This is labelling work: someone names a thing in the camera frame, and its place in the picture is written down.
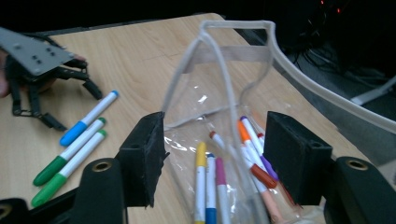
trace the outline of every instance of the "purple marker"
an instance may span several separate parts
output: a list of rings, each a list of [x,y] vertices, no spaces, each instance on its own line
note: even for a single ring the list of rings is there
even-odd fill
[[[264,164],[264,167],[267,170],[268,175],[270,175],[273,179],[278,181],[279,177],[277,176],[277,173],[272,168],[271,163],[267,159],[265,159],[264,156],[260,156],[260,159],[262,160],[262,163]]]

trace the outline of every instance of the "metal screw hole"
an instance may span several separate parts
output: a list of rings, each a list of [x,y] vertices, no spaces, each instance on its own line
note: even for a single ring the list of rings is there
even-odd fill
[[[95,164],[92,167],[92,170],[95,171],[95,172],[103,172],[105,170],[108,170],[110,167],[111,167],[111,162],[102,161],[102,162],[99,162],[99,163]]]
[[[353,160],[349,160],[346,162],[346,164],[356,170],[361,170],[361,171],[366,171],[369,169],[369,167],[362,163],[361,161],[353,161]]]

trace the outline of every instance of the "yellow marker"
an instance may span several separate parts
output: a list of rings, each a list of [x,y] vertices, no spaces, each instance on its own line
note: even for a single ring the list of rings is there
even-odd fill
[[[206,176],[206,143],[200,142],[195,155],[195,224],[205,224],[205,176]]]

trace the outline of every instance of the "marker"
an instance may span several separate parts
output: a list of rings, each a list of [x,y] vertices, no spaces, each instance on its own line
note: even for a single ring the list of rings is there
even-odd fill
[[[206,143],[200,142],[195,155],[195,224],[205,224],[205,168],[206,168]]]
[[[219,209],[221,212],[221,223],[231,224],[230,203],[227,195],[227,181],[224,172],[223,160],[216,158],[216,185],[219,195]]]
[[[263,148],[262,148],[262,144],[260,143],[260,140],[257,137],[257,134],[253,129],[253,126],[251,125],[250,121],[248,120],[248,117],[242,116],[240,120],[244,124],[244,126],[247,130],[247,133],[250,136],[251,142],[253,143],[253,146],[257,150],[257,153],[259,153],[259,155],[262,155],[262,153],[264,152]]]
[[[248,148],[245,146],[241,146],[241,149],[243,152],[248,152]],[[244,153],[245,155],[245,164],[247,167],[251,167],[251,158],[248,156],[247,153]],[[271,192],[268,190],[268,188],[265,186],[264,183],[262,183],[259,178],[256,176],[252,177],[253,183],[256,186],[256,189],[259,191],[260,195],[262,196],[262,200],[265,203],[266,208],[268,209],[268,212],[270,213],[270,217],[273,220],[274,223],[277,223],[278,221],[283,220],[283,217],[280,213],[279,208],[277,207],[277,204],[271,194]]]
[[[262,144],[262,153],[264,153],[264,146],[265,146],[265,135],[263,133],[257,133],[257,137],[259,138],[260,143]]]
[[[206,158],[206,210],[205,222],[206,224],[217,223],[217,209],[216,209],[216,158],[212,153],[209,153]]]
[[[246,152],[248,153],[250,159],[256,163],[260,168],[262,168],[265,172],[267,170],[265,169],[264,164],[262,163],[262,160],[260,159],[260,154],[256,151],[255,147],[253,146],[250,136],[248,135],[248,131],[245,128],[244,124],[242,123],[241,120],[238,120],[238,131],[241,136],[242,142],[245,144],[246,147]]]
[[[37,207],[46,203],[60,189],[67,178],[79,167],[79,165],[93,152],[106,137],[105,130],[99,130],[84,147],[57,173],[49,183],[40,190],[32,200],[32,206]]]
[[[255,164],[248,155],[248,149],[245,146],[241,146],[242,153],[245,156],[245,164],[249,171],[259,179],[268,189],[274,189],[277,185],[276,181],[268,175],[262,168]]]
[[[58,173],[70,159],[101,129],[106,123],[104,118],[97,119],[78,139],[76,139],[67,149],[57,156],[46,168],[44,168],[33,181],[35,186],[47,183],[56,173]]]
[[[267,170],[268,174],[275,179],[276,181],[279,180],[279,177],[277,176],[277,173],[275,170],[272,168],[271,162],[269,162],[263,155],[260,156],[260,159],[262,160],[262,163],[264,164],[265,169]]]
[[[91,110],[83,119],[73,126],[64,136],[61,138],[59,143],[63,147],[68,147],[76,138],[82,134],[87,127],[103,112],[105,109],[113,103],[119,96],[117,91],[111,91],[104,99],[102,99],[96,107]]]
[[[215,141],[215,143],[218,145],[219,148],[221,148],[221,149],[223,149],[223,150],[225,149],[224,142],[223,142],[221,136],[220,136],[218,133],[212,131],[212,132],[210,132],[209,137],[210,137],[213,141]]]

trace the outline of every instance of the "clear plastic bag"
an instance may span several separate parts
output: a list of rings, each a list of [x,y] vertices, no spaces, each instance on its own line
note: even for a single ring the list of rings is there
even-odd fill
[[[281,53],[271,21],[203,21],[200,28],[174,74],[162,108],[165,147],[170,152],[165,167],[173,174],[191,221],[205,219],[198,202],[213,201],[210,196],[206,196],[209,200],[197,199],[197,195],[201,195],[197,180],[202,179],[197,178],[196,151],[205,143],[206,155],[211,153],[221,158],[227,182],[224,210],[221,209],[224,201],[219,199],[221,193],[215,196],[219,223],[325,223],[322,205],[302,208],[294,204],[281,183],[272,189],[259,187],[261,181],[250,169],[256,162],[244,150],[247,143],[237,125],[241,118],[247,118],[257,134],[265,134],[266,114],[270,110],[296,119],[309,117],[323,121],[316,113],[305,110],[311,105],[294,97],[297,91],[277,94],[289,90],[281,84],[286,80],[274,81],[282,77],[268,75],[274,58],[304,87],[349,113],[393,133],[395,122],[353,105],[305,77]],[[218,41],[224,36],[237,36],[231,34],[235,29],[264,30],[267,46],[247,45],[242,37]],[[307,128],[326,132],[325,126],[332,125],[318,123],[316,127]]]
[[[237,121],[245,116],[257,131],[263,132],[265,108],[269,108],[266,104],[271,104],[271,100],[261,98],[267,97],[265,95],[252,97],[250,92],[272,68],[271,50],[266,46],[249,46],[242,41],[241,45],[219,46],[215,40],[216,32],[235,32],[230,28],[265,29],[270,24],[269,21],[204,21],[165,96],[163,111],[165,147],[170,152],[168,165],[174,173],[181,199],[191,213],[191,221],[205,216],[197,215],[200,212],[195,204],[198,194],[195,160],[200,143],[205,143],[206,154],[212,153],[223,161],[228,202],[225,210],[221,210],[217,192],[219,223],[287,223],[300,216],[299,206],[282,206],[280,202],[285,202],[286,196],[279,190],[269,190],[249,171],[249,160],[241,149],[244,142],[241,142],[237,129]],[[248,73],[241,74],[238,70],[241,67]],[[253,118],[256,111],[260,111],[260,119]],[[221,144],[215,141],[213,133],[221,138]],[[230,220],[221,217],[224,211]]]

